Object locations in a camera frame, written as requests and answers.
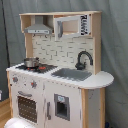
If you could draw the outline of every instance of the range hood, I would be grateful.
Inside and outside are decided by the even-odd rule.
[[[35,16],[35,24],[25,28],[25,33],[52,34],[53,29],[44,25],[45,16]]]

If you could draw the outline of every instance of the cabinet door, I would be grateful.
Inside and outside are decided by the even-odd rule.
[[[54,18],[54,33],[56,41],[89,35],[90,32],[91,30],[89,15],[76,15]]]
[[[46,82],[45,97],[46,128],[82,128],[79,89]]]

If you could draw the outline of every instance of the control knob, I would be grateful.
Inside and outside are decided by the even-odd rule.
[[[13,82],[14,83],[18,82],[18,78],[17,77],[13,77]]]
[[[31,86],[32,86],[32,88],[36,88],[36,86],[37,86],[36,82],[33,81],[33,82],[31,83]]]

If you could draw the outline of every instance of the tiled backsplash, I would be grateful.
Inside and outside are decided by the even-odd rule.
[[[39,57],[41,63],[75,67],[78,53],[89,52],[93,57],[93,39],[78,37],[55,41],[54,36],[34,35],[32,37],[33,56]],[[93,71],[89,58],[82,55],[81,62],[86,62],[86,70]]]

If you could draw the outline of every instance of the stovetop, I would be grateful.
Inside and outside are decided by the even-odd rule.
[[[48,65],[48,64],[39,64],[38,67],[34,67],[34,68],[28,68],[25,65],[21,65],[18,66],[16,68],[20,69],[20,70],[26,70],[29,72],[36,72],[36,73],[46,73],[54,68],[56,68],[57,66],[54,65]]]

